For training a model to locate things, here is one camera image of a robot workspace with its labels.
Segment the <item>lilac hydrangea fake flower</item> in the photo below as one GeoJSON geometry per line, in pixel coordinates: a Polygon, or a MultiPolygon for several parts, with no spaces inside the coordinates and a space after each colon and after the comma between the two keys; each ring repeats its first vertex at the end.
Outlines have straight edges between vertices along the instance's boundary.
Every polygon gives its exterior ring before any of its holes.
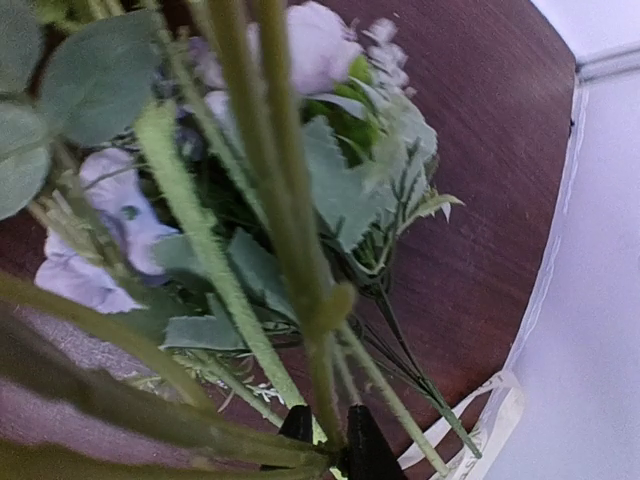
{"type": "Polygon", "coordinates": [[[316,2],[193,1],[198,35],[153,1],[1,5],[1,214],[47,230],[3,303],[58,316],[146,363],[76,366],[1,314],[1,375],[107,424],[195,452],[126,465],[1,444],[5,479],[347,478],[354,357],[441,476],[479,449],[417,364],[387,297],[400,235],[456,203],[387,18],[316,2]],[[371,298],[391,329],[355,314],[371,298]],[[278,435],[309,405],[313,443],[278,435]]]}

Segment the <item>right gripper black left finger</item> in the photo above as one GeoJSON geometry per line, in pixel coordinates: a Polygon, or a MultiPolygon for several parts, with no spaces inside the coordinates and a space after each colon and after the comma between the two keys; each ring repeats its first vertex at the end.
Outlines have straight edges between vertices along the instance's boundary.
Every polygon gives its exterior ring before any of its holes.
{"type": "Polygon", "coordinates": [[[278,431],[279,436],[313,443],[312,411],[309,405],[292,407],[278,431]]]}

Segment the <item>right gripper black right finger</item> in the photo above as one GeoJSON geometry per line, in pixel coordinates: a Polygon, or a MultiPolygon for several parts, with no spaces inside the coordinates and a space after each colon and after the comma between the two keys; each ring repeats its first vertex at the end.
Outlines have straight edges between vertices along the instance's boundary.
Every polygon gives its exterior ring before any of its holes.
{"type": "Polygon", "coordinates": [[[341,453],[338,467],[348,479],[396,480],[403,470],[366,405],[348,409],[347,447],[341,453]]]}

